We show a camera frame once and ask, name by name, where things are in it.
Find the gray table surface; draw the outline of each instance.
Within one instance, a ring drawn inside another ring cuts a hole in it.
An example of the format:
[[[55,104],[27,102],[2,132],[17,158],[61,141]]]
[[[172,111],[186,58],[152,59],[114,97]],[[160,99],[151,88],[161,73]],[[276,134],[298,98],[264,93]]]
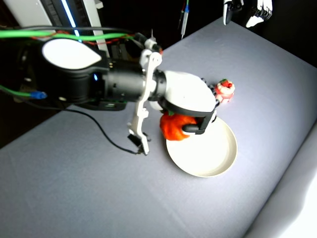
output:
[[[197,178],[176,167],[151,108],[147,157],[111,146],[88,118],[59,113],[0,150],[0,237],[242,237],[317,117],[317,69],[221,21],[167,49],[160,68],[235,83],[218,109],[238,141],[230,170]],[[80,110],[135,149],[126,138],[133,107]]]

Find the white bracket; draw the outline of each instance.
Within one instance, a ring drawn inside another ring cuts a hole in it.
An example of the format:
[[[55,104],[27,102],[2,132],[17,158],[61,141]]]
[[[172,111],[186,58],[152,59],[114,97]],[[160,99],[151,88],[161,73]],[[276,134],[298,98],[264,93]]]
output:
[[[144,103],[148,100],[151,91],[153,90],[153,73],[156,67],[162,63],[162,56],[157,52],[144,50],[141,54],[140,64],[143,68],[147,66],[145,85],[142,96],[135,104],[135,111],[132,122],[128,124],[129,132],[137,136],[141,140],[144,154],[149,153],[148,139],[142,132],[142,123],[149,116],[149,111],[144,107]]]

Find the light strip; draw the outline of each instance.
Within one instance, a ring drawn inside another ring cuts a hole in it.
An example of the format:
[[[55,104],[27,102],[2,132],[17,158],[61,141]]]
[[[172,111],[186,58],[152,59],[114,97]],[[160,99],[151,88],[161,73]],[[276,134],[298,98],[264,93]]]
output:
[[[61,3],[63,4],[63,7],[64,7],[64,9],[65,9],[65,11],[66,11],[66,14],[67,14],[67,17],[68,17],[68,20],[69,20],[71,26],[72,26],[72,27],[76,27],[74,18],[73,18],[73,16],[72,16],[71,12],[70,12],[70,9],[69,9],[69,7],[68,7],[68,4],[67,4],[66,0],[61,0]],[[74,33],[75,33],[76,36],[79,36],[78,30],[74,30]]]

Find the red pepper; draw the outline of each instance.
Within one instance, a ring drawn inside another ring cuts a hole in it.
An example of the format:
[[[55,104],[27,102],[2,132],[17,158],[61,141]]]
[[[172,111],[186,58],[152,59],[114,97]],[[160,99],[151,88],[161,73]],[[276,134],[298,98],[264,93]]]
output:
[[[179,114],[169,116],[168,112],[165,112],[160,119],[159,126],[165,139],[183,140],[189,137],[189,135],[185,135],[182,130],[183,125],[186,124],[196,124],[195,118]]]

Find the white plate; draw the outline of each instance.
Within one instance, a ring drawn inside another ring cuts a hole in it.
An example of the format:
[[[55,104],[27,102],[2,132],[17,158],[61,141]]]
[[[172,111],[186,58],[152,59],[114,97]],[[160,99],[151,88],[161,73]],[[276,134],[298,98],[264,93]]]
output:
[[[220,118],[210,123],[202,135],[182,141],[166,140],[168,153],[183,171],[198,177],[212,177],[226,171],[237,155],[237,140]]]

